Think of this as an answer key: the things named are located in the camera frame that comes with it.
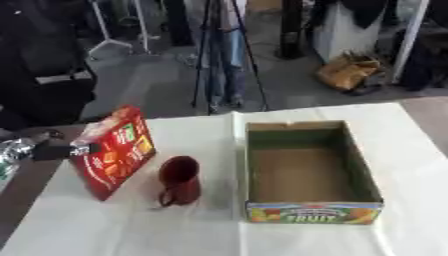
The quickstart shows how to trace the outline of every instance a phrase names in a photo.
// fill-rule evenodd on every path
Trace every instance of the chair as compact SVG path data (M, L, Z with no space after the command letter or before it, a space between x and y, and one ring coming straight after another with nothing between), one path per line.
M0 3L0 28L20 46L35 77L66 75L74 80L87 71L96 83L71 22L87 7L85 0L7 0Z
M0 127L3 128L17 127L4 122L13 122L19 117L22 120L19 126L72 124L79 120L84 106L95 98L92 92L94 84L83 80L39 84L27 69L14 41L1 34L0 70L0 105L17 117L2 120Z
M133 53L133 46L130 43L126 43L126 42L122 42L116 39L113 39L109 33L109 30L107 29L106 26L106 22L104 21L103 18L103 14L101 13L101 9L100 6L98 4L98 0L90 0L90 2L92 3L92 8L95 12L95 16L98 20L98 24L100 25L100 29L101 29L101 33L103 34L104 40L102 42L100 42L98 45L96 45L95 47L93 47L90 51L89 51L89 55L91 56L92 59L96 59L93 54L95 52L97 52L99 49L103 48L106 45L117 45L117 46L122 46L122 47L126 47L129 49L129 53L132 54Z

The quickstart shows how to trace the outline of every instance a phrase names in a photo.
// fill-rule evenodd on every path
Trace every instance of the metal stand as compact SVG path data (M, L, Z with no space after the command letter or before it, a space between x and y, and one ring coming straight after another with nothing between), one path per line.
M138 21L140 23L143 49L145 49L145 52L147 52L148 54L152 54L151 50L149 49L149 40L158 40L158 39L160 39L160 36L153 36L148 33L148 28L146 27L146 22L145 22L145 16L143 15L143 11L142 11L141 0L134 0L134 4L135 4L135 9L137 11Z
M225 65L229 65L229 63L226 63L227 61L224 60L225 57L223 54L223 47L225 47L225 45L223 44L223 31L221 30L221 1L222 0L213 0L213 4L211 3L212 0L207 0L205 2L205 12L204 12L204 16L203 16L203 20L202 20L202 35L201 35L201 43L200 43L200 48L199 48L199 56L198 56L198 62L197 62L197 66L196 66L196 84L195 84L195 88L194 88L194 95L193 95L193 101L191 102L191 105L195 108L197 105L197 98L198 98L198 93L199 93L199 85L200 85L200 81L201 81L201 71L202 71L202 58L204 56L204 50L205 50L205 38L207 31L210 33L209 37L208 37L208 46L209 46L209 52L210 54L208 54L208 58L209 58L209 69L208 71L210 72L209 75L209 79L211 79L213 77L213 74L215 72L215 68L217 67L216 61L218 60L218 56L214 56L215 54L215 44L213 43L213 40L218 40L219 43L221 43L221 45L219 46L219 50L221 52L221 61L222 63L222 67L223 69L225 69ZM264 88L263 85L261 83L260 80L260 76L259 76L259 72L258 72L258 66L255 62L255 58L253 56L252 53L252 49L250 48L249 45L249 40L247 39L247 33L246 33L246 27L244 26L243 23L243 18L241 17L241 13L238 9L238 5L236 3L236 0L231 0L232 1L232 6L235 10L237 19L238 19L238 25L239 28L238 30L241 32L243 39L244 39L244 44L245 44L245 48L246 48L246 53L249 56L249 63L252 67L252 72L255 76L255 80L257 82L258 85L258 89L260 91L261 94L261 99L262 99L262 106L261 106L261 111L268 111L269 110L269 105L266 99L266 94L264 92ZM214 86L212 84L212 81L207 81L206 85L205 85L205 93L206 93L206 99L207 99L207 109L208 109L208 114L211 114L211 109L210 109L210 103L211 103L211 97L212 97L212 86Z
M106 23L104 22L103 15L101 14L100 7L98 6L98 1L96 1L96 0L92 1L92 7L93 7L93 11L95 12L95 16L96 16L96 18L98 20L98 23L100 25L101 33L103 33L104 41L102 41L97 46L95 46L92 49L90 49L89 56L92 59L95 59L93 54L96 51L98 51L99 49L101 49L102 47L104 47L105 45L108 45L108 44L114 44L114 45L118 45L118 46L127 47L127 48L129 48L129 53L133 53L133 46L130 43L118 41L118 40L115 40L115 39L111 38L111 36L109 34L109 31L107 30Z

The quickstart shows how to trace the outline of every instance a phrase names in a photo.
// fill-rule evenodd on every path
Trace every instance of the red mug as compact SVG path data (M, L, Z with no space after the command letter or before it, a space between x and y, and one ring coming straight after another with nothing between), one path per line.
M166 161L159 172L165 186L159 195L162 207L190 204L201 195L199 163L189 156L176 156Z

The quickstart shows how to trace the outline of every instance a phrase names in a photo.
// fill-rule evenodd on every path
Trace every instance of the open cardboard tray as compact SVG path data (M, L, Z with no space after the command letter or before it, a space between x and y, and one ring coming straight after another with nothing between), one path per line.
M345 122L247 124L252 222L371 224L383 199Z

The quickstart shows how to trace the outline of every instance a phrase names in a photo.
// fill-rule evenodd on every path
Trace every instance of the yellow bag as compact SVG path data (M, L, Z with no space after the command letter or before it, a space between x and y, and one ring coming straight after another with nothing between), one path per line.
M380 63L375 59L344 53L319 69L317 77L331 87L348 91L375 73L379 67Z

